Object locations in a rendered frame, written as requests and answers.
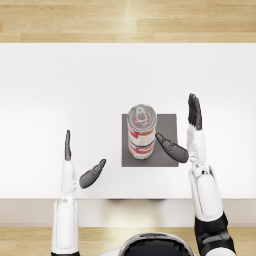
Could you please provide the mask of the red can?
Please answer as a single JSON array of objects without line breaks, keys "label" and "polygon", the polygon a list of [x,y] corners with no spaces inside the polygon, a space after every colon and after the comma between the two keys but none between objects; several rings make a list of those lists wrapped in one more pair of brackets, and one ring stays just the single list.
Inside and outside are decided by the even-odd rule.
[{"label": "red can", "polygon": [[154,141],[157,115],[148,105],[139,104],[127,114],[128,136],[137,146],[147,146]]},{"label": "red can", "polygon": [[148,159],[154,150],[155,142],[152,142],[146,146],[138,146],[133,144],[131,141],[128,141],[128,149],[130,154],[137,160],[146,160]]}]

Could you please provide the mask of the dark grey square mat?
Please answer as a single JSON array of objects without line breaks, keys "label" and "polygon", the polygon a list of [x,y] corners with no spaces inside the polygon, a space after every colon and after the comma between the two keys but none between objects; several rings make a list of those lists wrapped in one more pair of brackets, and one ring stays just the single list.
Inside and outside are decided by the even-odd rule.
[{"label": "dark grey square mat", "polygon": [[[158,114],[156,131],[174,143],[177,139],[177,117],[175,114]],[[155,147],[151,156],[146,160],[135,159],[128,150],[127,115],[122,115],[122,167],[178,167],[179,163],[170,158],[159,145]]]}]

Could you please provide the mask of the robot body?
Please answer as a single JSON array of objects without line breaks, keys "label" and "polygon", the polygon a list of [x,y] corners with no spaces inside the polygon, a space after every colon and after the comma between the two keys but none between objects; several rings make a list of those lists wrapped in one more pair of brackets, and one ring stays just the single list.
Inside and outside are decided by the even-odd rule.
[{"label": "robot body", "polygon": [[102,253],[100,256],[197,256],[181,238],[162,232],[134,235],[120,248]]}]

